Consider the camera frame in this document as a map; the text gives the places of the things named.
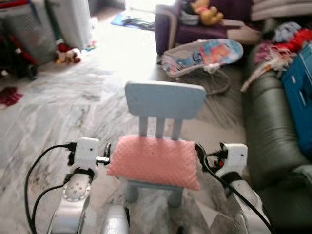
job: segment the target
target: laundry basket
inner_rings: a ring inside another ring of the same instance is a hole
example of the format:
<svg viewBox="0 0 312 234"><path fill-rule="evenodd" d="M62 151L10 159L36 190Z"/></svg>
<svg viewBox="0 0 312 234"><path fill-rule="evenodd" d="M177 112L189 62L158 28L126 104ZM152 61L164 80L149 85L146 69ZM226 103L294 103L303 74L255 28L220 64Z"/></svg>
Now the laundry basket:
<svg viewBox="0 0 312 234"><path fill-rule="evenodd" d="M88 0L48 0L63 39L71 47L86 48L92 40Z"/></svg>
<svg viewBox="0 0 312 234"><path fill-rule="evenodd" d="M0 9L0 20L38 65L54 60L56 42L44 1Z"/></svg>

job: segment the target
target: white marble floor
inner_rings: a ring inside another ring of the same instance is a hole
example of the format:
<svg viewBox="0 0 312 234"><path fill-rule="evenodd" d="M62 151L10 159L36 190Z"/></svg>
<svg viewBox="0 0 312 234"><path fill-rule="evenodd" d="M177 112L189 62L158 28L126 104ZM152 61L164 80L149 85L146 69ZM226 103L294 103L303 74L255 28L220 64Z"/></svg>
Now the white marble floor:
<svg viewBox="0 0 312 234"><path fill-rule="evenodd" d="M127 111L124 84L129 80L171 81L156 65L153 32L112 26L102 20L98 38L98 48L80 64L46 64L32 82L0 80L0 88L17 86L24 94L16 105L0 110L0 233L29 233L23 206L24 178L40 152L82 136L100 139L103 149L108 141L114 145L120 136L136 134L138 119ZM220 141L245 142L240 69L229 66L224 71L233 78L231 89L224 95L208 97L197 118L186 121L182 129L184 139L201 143L208 152L218 149ZM211 85L205 77L180 81L206 88ZM169 120L165 131L169 133L171 129ZM31 207L42 190L61 184L68 171L67 152L63 150L55 150L42 160L30 180ZM105 171L104 166L99 166L83 233L99 233L105 211L115 203L129 208L131 233L175 233L180 225L203 233L229 233L232 219L223 189L200 170L202 190L185 190L182 206L177 209L168 208L167 193L163 191L141 190L136 203L126 203L125 182L106 176ZM57 191L42 200L37 220L39 233L46 232L58 202Z"/></svg>

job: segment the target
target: chair backrest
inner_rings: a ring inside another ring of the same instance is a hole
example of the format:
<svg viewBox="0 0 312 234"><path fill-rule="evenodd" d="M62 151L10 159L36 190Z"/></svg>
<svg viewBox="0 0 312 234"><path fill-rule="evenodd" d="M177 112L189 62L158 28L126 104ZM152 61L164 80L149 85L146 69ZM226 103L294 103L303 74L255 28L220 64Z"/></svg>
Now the chair backrest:
<svg viewBox="0 0 312 234"><path fill-rule="evenodd" d="M165 119L175 119L172 140L178 140L184 119L192 119L203 105L202 86L163 82L128 82L125 93L129 112L139 116L139 134L147 135L148 117L156 117L155 137L162 138Z"/></svg>

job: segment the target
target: armchair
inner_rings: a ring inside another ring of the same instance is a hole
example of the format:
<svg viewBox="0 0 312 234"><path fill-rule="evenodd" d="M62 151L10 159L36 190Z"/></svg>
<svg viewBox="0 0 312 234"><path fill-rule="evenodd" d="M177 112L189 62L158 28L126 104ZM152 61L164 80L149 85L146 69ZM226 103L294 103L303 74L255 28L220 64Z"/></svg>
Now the armchair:
<svg viewBox="0 0 312 234"><path fill-rule="evenodd" d="M188 26L179 23L182 0L175 0L172 5L156 5L155 9L155 42L156 50L162 55L175 43L189 43L198 39L228 38L242 44L257 44L261 32L251 25L251 0L210 0L210 5L224 14L224 25Z"/></svg>

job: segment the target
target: chair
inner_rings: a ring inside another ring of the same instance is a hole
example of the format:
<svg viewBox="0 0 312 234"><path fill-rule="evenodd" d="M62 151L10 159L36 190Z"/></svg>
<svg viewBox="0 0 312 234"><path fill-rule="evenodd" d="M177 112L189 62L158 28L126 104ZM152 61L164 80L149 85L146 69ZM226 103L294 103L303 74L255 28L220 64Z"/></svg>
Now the chair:
<svg viewBox="0 0 312 234"><path fill-rule="evenodd" d="M155 137L165 138L165 119L173 118L171 140L179 140L183 120L196 116L206 96L202 86L162 81L128 82L125 94L129 112L139 116L139 135L147 136L148 118L156 117ZM125 193L127 201L137 200L138 187L171 190L169 205L177 207L181 204L183 188L139 181L128 181Z"/></svg>
<svg viewBox="0 0 312 234"><path fill-rule="evenodd" d="M176 43L186 44L198 39L227 38L243 45L254 45L261 40L261 23L250 20L251 0L210 0L223 13L224 25L188 26L179 23L182 0L175 0L172 5L156 5L155 8L155 43L156 51L162 55Z"/></svg>

